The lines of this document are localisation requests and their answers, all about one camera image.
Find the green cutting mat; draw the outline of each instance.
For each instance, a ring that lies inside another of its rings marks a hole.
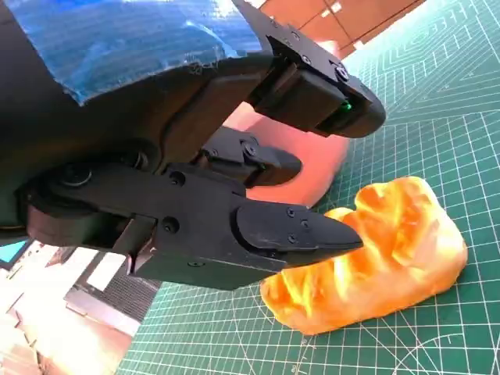
[[[256,285],[164,284],[118,374],[500,375],[499,20],[500,0],[429,0],[347,59],[389,117],[352,143],[319,206],[352,206],[372,182],[424,177],[469,246],[456,286],[304,337],[275,321]]]

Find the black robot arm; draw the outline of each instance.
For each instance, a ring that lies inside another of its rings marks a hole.
[[[9,56],[0,62],[0,241],[118,252],[131,275],[229,290],[362,245],[305,207],[247,199],[246,188],[295,177],[301,161],[221,125],[248,102],[299,130],[359,138],[382,125],[383,106],[298,30],[234,4],[261,52],[216,69],[187,64],[81,105],[0,2],[0,55]]]

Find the green led light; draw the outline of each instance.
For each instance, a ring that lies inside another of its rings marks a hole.
[[[352,105],[349,102],[343,102],[341,107],[346,112],[352,109]]]

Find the screw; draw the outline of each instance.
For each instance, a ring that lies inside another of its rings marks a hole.
[[[179,222],[175,217],[167,216],[165,219],[162,221],[163,224],[163,229],[165,232],[170,233],[170,234],[175,234],[178,232],[180,225]]]
[[[170,174],[170,183],[172,185],[184,186],[186,183],[186,177],[182,172],[173,171]]]
[[[68,165],[61,176],[61,183],[72,187],[79,188],[85,185],[92,178],[92,170],[87,166],[71,164]]]
[[[255,147],[250,145],[249,143],[245,143],[245,151],[250,155],[250,156],[255,156],[257,155],[257,150]]]
[[[335,72],[337,73],[339,78],[344,82],[347,82],[349,80],[349,75],[347,73],[347,70],[343,66],[337,66],[335,68]]]
[[[190,267],[203,267],[205,264],[203,262],[189,262],[187,265]]]

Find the blue painter's tape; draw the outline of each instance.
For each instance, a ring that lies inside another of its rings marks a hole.
[[[22,241],[22,242],[17,242],[16,244],[0,246],[0,261],[8,263],[11,260],[13,260],[16,254],[24,246],[25,243],[26,241]]]
[[[260,52],[231,0],[5,0],[77,102],[179,66]]]

